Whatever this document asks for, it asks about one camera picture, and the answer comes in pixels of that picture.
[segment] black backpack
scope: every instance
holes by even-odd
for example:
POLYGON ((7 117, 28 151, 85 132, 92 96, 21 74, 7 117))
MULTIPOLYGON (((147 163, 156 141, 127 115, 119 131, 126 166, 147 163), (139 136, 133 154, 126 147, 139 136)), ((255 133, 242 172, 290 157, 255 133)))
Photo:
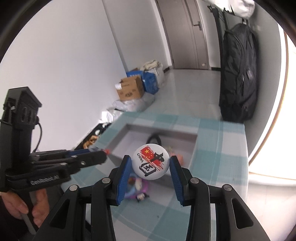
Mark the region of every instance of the black backpack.
POLYGON ((258 89, 257 49, 248 25, 239 23, 225 31, 219 100, 225 121, 243 123, 253 116, 258 89))

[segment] blue gripper pad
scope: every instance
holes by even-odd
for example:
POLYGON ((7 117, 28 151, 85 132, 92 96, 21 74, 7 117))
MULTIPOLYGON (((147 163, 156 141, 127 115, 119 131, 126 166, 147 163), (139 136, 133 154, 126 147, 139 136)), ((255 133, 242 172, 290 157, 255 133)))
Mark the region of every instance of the blue gripper pad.
POLYGON ((116 202, 118 205, 124 199, 124 194, 126 193, 126 188, 128 185, 128 179, 131 174, 131 170, 132 170, 131 157, 128 157, 127 162, 121 172, 121 178, 119 179, 119 182, 117 185, 116 202))
POLYGON ((80 154, 89 153, 89 152, 90 152, 89 149, 69 151, 69 153, 66 155, 66 158, 69 158, 70 156, 73 156, 73 155, 80 155, 80 154))
POLYGON ((177 172, 173 157, 170 158, 170 175, 171 175, 172 180, 173 180, 177 200, 180 202, 181 205, 183 205, 183 203, 184 203, 183 185, 182 185, 181 180, 179 178, 179 175, 178 175, 178 172, 177 172))

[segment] plastic bag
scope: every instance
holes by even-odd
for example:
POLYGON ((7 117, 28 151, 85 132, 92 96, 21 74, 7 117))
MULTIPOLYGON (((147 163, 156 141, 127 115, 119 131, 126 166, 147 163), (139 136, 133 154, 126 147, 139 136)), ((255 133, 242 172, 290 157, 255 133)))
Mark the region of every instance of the plastic bag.
POLYGON ((114 108, 121 111, 142 112, 146 110, 153 103, 153 101, 154 95, 145 92, 142 98, 140 99, 133 99, 127 101, 115 100, 112 103, 112 105, 114 108))
POLYGON ((102 111, 102 117, 99 123, 113 123, 119 116, 122 115, 122 111, 115 110, 114 108, 108 108, 106 111, 102 111))
POLYGON ((163 65, 161 63, 159 63, 158 67, 152 68, 152 69, 148 70, 147 72, 153 73, 156 75, 157 85, 160 88, 163 84, 163 80, 165 77, 165 74, 163 73, 163 65))

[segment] toy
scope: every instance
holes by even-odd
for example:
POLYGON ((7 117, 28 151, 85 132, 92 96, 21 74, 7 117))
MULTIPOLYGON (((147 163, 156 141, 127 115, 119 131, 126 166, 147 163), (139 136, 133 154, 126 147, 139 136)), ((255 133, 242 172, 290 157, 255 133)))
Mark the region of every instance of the toy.
POLYGON ((138 202, 140 202, 140 201, 143 201, 143 200, 144 200, 145 198, 147 198, 147 197, 149 197, 148 194, 146 194, 146 193, 139 193, 139 194, 136 196, 136 199, 137 199, 138 202))
POLYGON ((131 173, 128 179, 128 184, 124 198, 137 199, 137 195, 141 193, 146 193, 147 190, 148 181, 138 177, 135 173, 131 173))
POLYGON ((184 158, 183 158, 183 155, 178 154, 178 153, 176 154, 175 151, 174 151, 174 149, 173 149, 173 147, 171 147, 171 146, 166 146, 166 147, 164 147, 164 148, 167 150, 167 152, 169 153, 170 157, 172 157, 172 156, 177 156, 180 165, 181 165, 181 166, 184 165, 184 158))

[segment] black cable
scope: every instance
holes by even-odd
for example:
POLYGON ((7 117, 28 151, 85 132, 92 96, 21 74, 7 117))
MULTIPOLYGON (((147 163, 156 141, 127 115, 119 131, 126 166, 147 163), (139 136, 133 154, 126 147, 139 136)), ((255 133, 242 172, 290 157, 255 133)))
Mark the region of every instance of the black cable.
POLYGON ((153 139, 156 140, 156 142, 157 142, 158 145, 162 146, 162 145, 161 145, 161 139, 159 138, 159 135, 156 134, 156 133, 152 134, 152 135, 148 138, 146 144, 150 144, 151 141, 152 141, 153 139))
POLYGON ((38 122, 37 125, 40 127, 40 137, 39 137, 39 141, 38 141, 38 143, 37 143, 37 146, 36 146, 36 148, 33 150, 33 152, 36 152, 36 151, 37 151, 37 149, 38 149, 38 147, 39 147, 39 144, 40 144, 40 141, 41 141, 41 138, 42 138, 42 127, 41 127, 41 124, 38 122))

